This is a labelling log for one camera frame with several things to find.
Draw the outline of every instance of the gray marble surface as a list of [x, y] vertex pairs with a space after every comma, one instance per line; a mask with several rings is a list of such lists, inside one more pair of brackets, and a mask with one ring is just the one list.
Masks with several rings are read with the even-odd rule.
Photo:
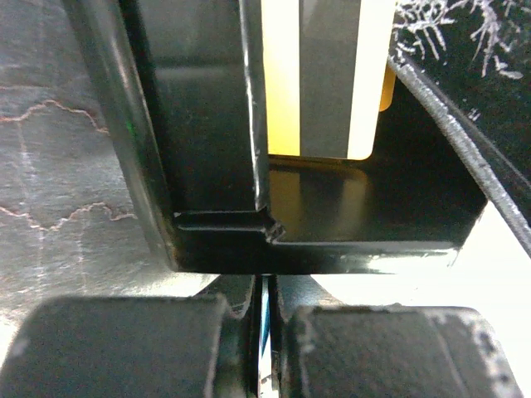
[[42, 300], [195, 294], [150, 256], [60, 0], [0, 1], [0, 363]]

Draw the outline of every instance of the striped object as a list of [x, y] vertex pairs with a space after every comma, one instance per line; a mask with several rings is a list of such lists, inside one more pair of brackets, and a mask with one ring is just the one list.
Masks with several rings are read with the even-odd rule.
[[271, 154], [371, 154], [378, 110], [390, 105], [394, 86], [386, 71], [394, 7], [395, 0], [262, 0]]

